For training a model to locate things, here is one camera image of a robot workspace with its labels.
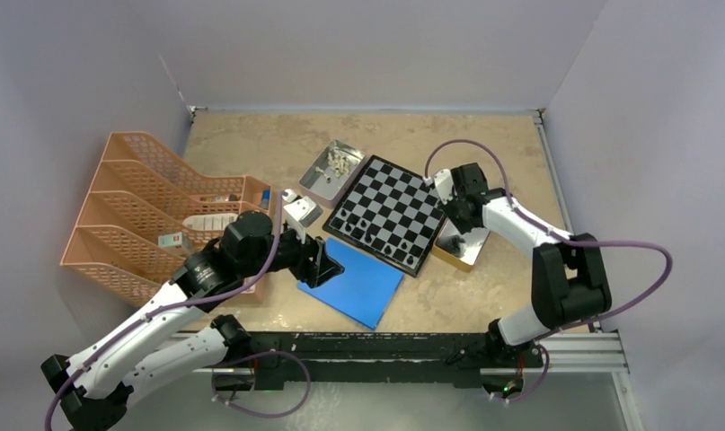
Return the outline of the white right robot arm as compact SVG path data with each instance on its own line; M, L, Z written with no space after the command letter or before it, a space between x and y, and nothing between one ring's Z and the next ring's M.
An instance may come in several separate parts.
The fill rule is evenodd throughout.
M489 187L477 163L437 172L433 187L442 211L460 233L487 229L531 260L529 305L489 324L485 352L492 363L507 365L522 345L610 310L601 251L581 245L591 235L573 235L525 214L505 189Z

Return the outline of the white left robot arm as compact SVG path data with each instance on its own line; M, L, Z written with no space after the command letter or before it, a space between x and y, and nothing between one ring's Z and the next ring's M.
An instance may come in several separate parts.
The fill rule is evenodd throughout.
M239 295L269 272L287 269L315 288L341 275L323 238L285 227L261 211L241 213L222 235L183 261L152 299L115 330L72 356L40 366L54 391L44 427L62 409L74 430L108 430L144 395L208 365L251 365L263 356L232 315L216 317L186 343L171 335Z

